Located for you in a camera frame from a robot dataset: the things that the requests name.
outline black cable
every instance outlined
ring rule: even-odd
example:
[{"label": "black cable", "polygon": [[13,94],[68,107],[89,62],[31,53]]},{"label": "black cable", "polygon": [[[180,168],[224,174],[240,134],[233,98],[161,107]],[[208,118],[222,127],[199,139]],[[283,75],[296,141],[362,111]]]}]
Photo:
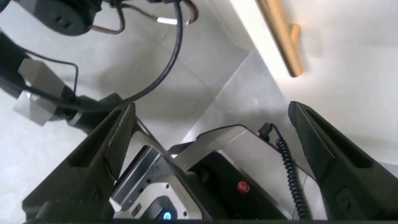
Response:
[{"label": "black cable", "polygon": [[130,96],[129,98],[123,100],[122,103],[126,103],[129,101],[136,101],[136,100],[142,98],[143,96],[147,95],[148,93],[150,93],[156,87],[158,87],[162,83],[162,81],[167,77],[167,75],[173,68],[175,62],[177,61],[177,57],[180,53],[181,44],[182,44],[182,32],[183,32],[182,12],[181,12],[181,7],[180,7],[179,3],[175,2],[175,3],[173,3],[173,5],[175,8],[175,12],[177,14],[177,21],[178,21],[178,23],[177,23],[177,38],[175,40],[174,50],[173,50],[172,56],[171,56],[168,64],[164,68],[163,72],[159,75],[159,77],[153,83],[151,83],[147,88],[143,89],[142,91],[135,94],[134,96]]},{"label": "black cable", "polygon": [[61,61],[61,60],[55,60],[55,59],[52,59],[52,58],[49,58],[49,57],[46,57],[43,55],[39,55],[38,53],[35,53],[31,50],[27,50],[21,46],[18,46],[18,47],[21,48],[25,53],[31,54],[31,55],[41,58],[43,60],[53,62],[53,63],[60,63],[60,64],[64,64],[64,65],[71,65],[71,66],[75,67],[76,72],[75,72],[75,80],[73,82],[73,93],[76,95],[77,80],[79,78],[79,67],[75,63],[65,62],[65,61]]},{"label": "black cable", "polygon": [[[152,90],[154,90],[156,87],[158,87],[162,81],[167,77],[167,75],[170,73],[171,69],[173,68],[175,62],[177,61],[177,57],[180,53],[180,49],[181,49],[181,44],[182,44],[182,34],[183,34],[183,27],[182,27],[182,12],[181,12],[181,7],[180,4],[175,2],[173,3],[174,8],[175,8],[175,12],[177,15],[177,38],[175,41],[175,46],[174,46],[174,50],[172,53],[172,56],[168,62],[168,64],[166,65],[166,67],[164,68],[163,72],[159,75],[159,77],[153,82],[151,83],[148,87],[146,87],[145,89],[141,90],[139,93],[130,96],[129,98],[126,98],[124,100],[122,100],[122,102],[120,104],[123,103],[127,103],[127,102],[132,102],[132,101],[136,101],[140,98],[142,98],[143,96],[146,96],[148,93],[150,93]],[[107,110],[113,110],[115,107],[119,106],[120,104],[108,104],[108,105],[102,105],[102,106],[83,106],[83,105],[79,105],[75,102],[70,102],[70,101],[65,101],[65,100],[61,100],[60,98],[57,98],[55,96],[52,96],[42,90],[36,89],[34,87],[31,86],[27,86],[27,85],[19,85],[17,83],[11,83],[11,85],[14,85],[15,88],[22,90],[22,91],[28,91],[31,92],[34,95],[37,95],[39,97],[42,97],[46,100],[49,100],[53,103],[55,103],[56,105],[58,105],[59,107],[62,108],[66,108],[66,109],[70,109],[70,110],[78,110],[78,111],[87,111],[87,112],[94,112],[94,111],[107,111]]]},{"label": "black cable", "polygon": [[275,129],[279,137],[278,140],[276,140],[276,145],[282,155],[282,160],[284,161],[287,171],[287,182],[289,183],[289,189],[292,193],[298,216],[300,217],[300,220],[310,220],[312,219],[311,210],[308,207],[304,191],[301,187],[299,175],[297,173],[292,154],[290,153],[290,149],[278,128],[274,124],[270,124],[270,126]]}]

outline floor tile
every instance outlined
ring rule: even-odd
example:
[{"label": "floor tile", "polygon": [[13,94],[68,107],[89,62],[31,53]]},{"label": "floor tile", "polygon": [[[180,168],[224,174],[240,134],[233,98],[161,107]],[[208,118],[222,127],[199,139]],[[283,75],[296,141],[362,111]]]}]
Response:
[{"label": "floor tile", "polygon": [[[159,47],[123,95],[135,94],[150,85],[164,69],[170,55],[163,47]],[[183,139],[213,100],[210,89],[177,62],[153,92],[136,101],[137,115],[163,147],[168,149]]]},{"label": "floor tile", "polygon": [[[229,41],[204,1],[195,1],[195,4],[199,18],[184,28],[180,61],[217,94],[249,52]],[[169,51],[174,47],[175,36],[173,27],[162,42]]]}]

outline metal device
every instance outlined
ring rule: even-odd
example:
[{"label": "metal device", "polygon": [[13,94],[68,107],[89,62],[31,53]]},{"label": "metal device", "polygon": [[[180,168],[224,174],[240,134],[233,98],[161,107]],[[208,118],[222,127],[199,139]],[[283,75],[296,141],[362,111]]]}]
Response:
[{"label": "metal device", "polygon": [[[311,108],[291,102],[289,117],[331,221],[398,219],[398,180],[392,174]],[[272,195],[234,163],[240,147],[268,145],[259,136],[243,126],[228,126],[166,151],[135,122],[134,104],[113,111],[23,201],[27,219],[116,222],[166,215],[289,222]],[[118,178],[131,136],[138,136],[143,147]],[[236,187],[241,182],[244,190]],[[110,198],[121,207],[117,213]]]}]

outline power cable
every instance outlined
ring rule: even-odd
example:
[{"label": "power cable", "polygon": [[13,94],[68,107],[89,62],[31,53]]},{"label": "power cable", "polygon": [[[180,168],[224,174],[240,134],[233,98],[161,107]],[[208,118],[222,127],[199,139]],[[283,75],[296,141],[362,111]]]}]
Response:
[{"label": "power cable", "polygon": [[118,104],[106,104],[106,105],[101,105],[101,106],[93,106],[93,105],[79,105],[77,102],[70,102],[70,101],[65,101],[60,98],[57,98],[53,95],[50,95],[42,90],[39,90],[37,88],[27,86],[27,85],[20,85],[16,82],[11,82],[11,85],[14,85],[15,88],[22,90],[22,91],[28,91],[32,93],[33,95],[37,95],[39,97],[42,97],[46,100],[49,100],[59,107],[70,109],[70,110],[78,110],[78,111],[86,111],[86,112],[94,112],[94,111],[109,111],[113,110],[115,107],[119,106],[120,104],[127,103],[127,102],[132,102],[136,101],[143,96],[146,96],[148,93],[150,93],[152,90],[154,90],[156,87],[158,87],[162,81],[167,77],[167,75],[170,73],[171,69],[173,68],[175,62],[177,61],[177,57],[180,53],[181,49],[181,44],[182,44],[182,34],[183,34],[183,19],[182,19],[182,12],[181,12],[181,7],[178,2],[173,3],[174,9],[176,12],[177,16],[177,38],[175,41],[175,46],[174,50],[172,53],[172,56],[164,68],[163,72],[159,75],[159,77],[152,82],[148,87],[145,89],[141,90],[139,93],[132,95]]}]

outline tile grout line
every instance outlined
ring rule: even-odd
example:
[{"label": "tile grout line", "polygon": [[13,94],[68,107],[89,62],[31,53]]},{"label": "tile grout line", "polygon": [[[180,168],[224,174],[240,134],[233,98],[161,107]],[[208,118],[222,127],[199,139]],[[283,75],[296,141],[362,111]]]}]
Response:
[{"label": "tile grout line", "polygon": [[235,74],[237,73],[237,71],[243,66],[243,64],[248,60],[249,56],[253,54],[252,52],[250,52],[248,54],[248,56],[242,61],[242,63],[240,64],[240,66],[235,70],[235,72],[232,74],[231,78],[229,78],[229,80],[225,83],[225,85],[222,87],[222,89],[217,93],[217,95],[215,95],[215,99],[209,104],[209,106],[207,107],[207,109],[200,115],[199,119],[195,122],[195,124],[192,126],[192,128],[188,131],[188,133],[195,127],[195,125],[197,125],[197,123],[199,122],[200,118],[209,110],[210,106],[217,101],[217,97],[220,95],[220,93],[225,89],[225,87],[227,86],[227,84],[231,81],[231,79],[235,76]]}]

